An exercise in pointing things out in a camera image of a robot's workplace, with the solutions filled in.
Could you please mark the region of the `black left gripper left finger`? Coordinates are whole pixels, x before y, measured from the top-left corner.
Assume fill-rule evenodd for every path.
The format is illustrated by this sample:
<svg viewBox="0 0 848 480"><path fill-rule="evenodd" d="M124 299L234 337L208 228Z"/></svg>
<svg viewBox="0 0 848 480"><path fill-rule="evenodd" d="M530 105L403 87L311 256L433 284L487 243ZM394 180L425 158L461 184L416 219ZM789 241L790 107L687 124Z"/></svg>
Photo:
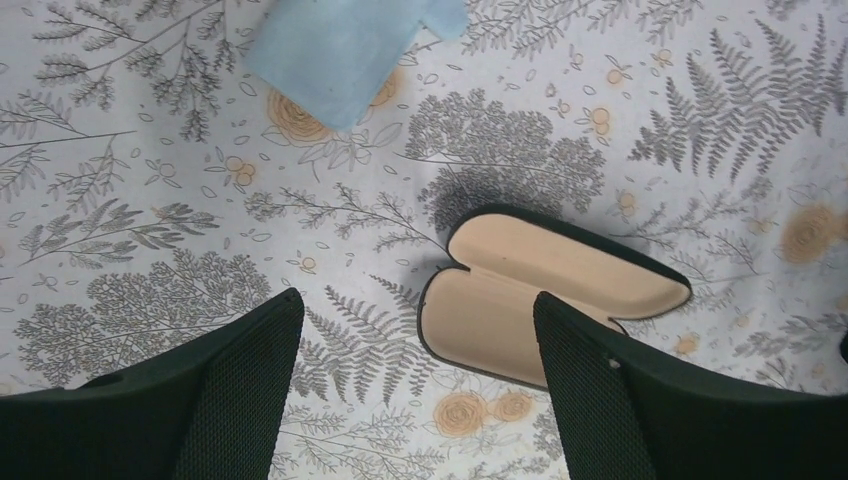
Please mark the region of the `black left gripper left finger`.
<svg viewBox="0 0 848 480"><path fill-rule="evenodd" d="M288 289L75 389L1 400L5 479L264 479L301 340Z"/></svg>

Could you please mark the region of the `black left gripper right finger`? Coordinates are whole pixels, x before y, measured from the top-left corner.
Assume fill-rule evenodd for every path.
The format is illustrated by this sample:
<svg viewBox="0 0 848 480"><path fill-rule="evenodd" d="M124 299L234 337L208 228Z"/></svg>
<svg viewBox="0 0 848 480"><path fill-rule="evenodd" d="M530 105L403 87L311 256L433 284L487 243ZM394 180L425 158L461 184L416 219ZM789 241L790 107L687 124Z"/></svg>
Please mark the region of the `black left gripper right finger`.
<svg viewBox="0 0 848 480"><path fill-rule="evenodd" d="M847 399L765 386L617 333L549 293L534 327L574 479L843 479Z"/></svg>

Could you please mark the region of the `black glasses case tan lining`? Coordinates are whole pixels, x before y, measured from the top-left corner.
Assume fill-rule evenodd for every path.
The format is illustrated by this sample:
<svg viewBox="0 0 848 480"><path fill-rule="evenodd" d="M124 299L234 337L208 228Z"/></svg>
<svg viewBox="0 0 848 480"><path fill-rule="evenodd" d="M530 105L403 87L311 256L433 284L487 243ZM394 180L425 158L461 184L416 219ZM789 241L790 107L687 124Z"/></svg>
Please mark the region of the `black glasses case tan lining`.
<svg viewBox="0 0 848 480"><path fill-rule="evenodd" d="M447 243L454 264L427 282L417 329L435 359L544 390L533 305L547 292L616 332L684 305L689 280L602 235L519 207L462 217Z"/></svg>

